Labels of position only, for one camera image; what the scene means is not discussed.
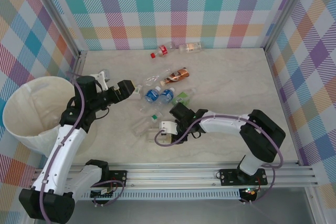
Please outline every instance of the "beige marble surface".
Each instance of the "beige marble surface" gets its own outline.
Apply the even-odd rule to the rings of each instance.
[[[150,58],[150,53],[150,50],[90,51],[83,74],[109,69],[111,81],[108,84],[111,86],[123,79],[141,80],[163,65],[172,69],[186,67],[190,77],[172,87],[177,94],[187,88],[197,88],[190,109],[226,114],[245,114],[260,109],[286,132],[281,146],[285,160],[297,160],[262,49],[207,49],[189,55],[173,52],[155,60]],[[169,115],[170,108],[166,108],[164,119],[173,118]],[[239,161],[249,152],[242,138],[223,133],[206,133],[199,139],[190,137],[182,145],[159,147],[148,143],[145,136],[135,137],[130,132],[130,125],[142,116],[138,101],[125,100],[112,105],[109,115],[97,121],[95,142],[86,152],[77,155],[74,163],[85,163],[91,158],[112,163]]]

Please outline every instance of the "plaid wallpaper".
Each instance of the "plaid wallpaper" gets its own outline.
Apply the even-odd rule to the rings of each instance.
[[[59,0],[54,1],[77,39]],[[203,41],[208,48],[260,47],[285,2],[66,0],[90,50],[152,49],[167,41]]]
[[[64,77],[74,61],[40,0],[0,0],[0,224],[19,221],[18,194],[41,160],[5,130],[4,105],[34,78]]]
[[[303,163],[336,220],[336,0],[299,0],[268,57]]]

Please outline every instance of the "blue label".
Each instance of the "blue label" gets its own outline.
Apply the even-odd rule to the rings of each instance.
[[[152,101],[155,101],[159,97],[159,94],[157,93],[156,90],[151,89],[150,91],[147,92],[145,97],[148,97],[152,99]]]
[[[174,98],[174,93],[170,89],[166,89],[161,93],[161,95],[165,95],[166,97],[168,97],[169,101],[171,101]]]

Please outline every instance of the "red label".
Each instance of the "red label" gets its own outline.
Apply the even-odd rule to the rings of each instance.
[[[160,49],[162,51],[162,55],[168,54],[167,48],[164,45],[160,46]]]

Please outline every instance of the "checkered pattern wall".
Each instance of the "checkered pattern wall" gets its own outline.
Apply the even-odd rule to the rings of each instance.
[[[34,78],[64,77],[74,60],[40,0],[0,0],[0,224],[19,221],[18,194],[41,160],[5,130],[6,101]]]
[[[77,39],[59,0],[54,1]],[[66,3],[90,50],[152,49],[171,40],[177,45],[203,41],[208,48],[260,47],[271,20],[276,22],[283,6],[276,0],[66,0]]]
[[[336,0],[299,0],[268,57],[303,163],[336,219]]]

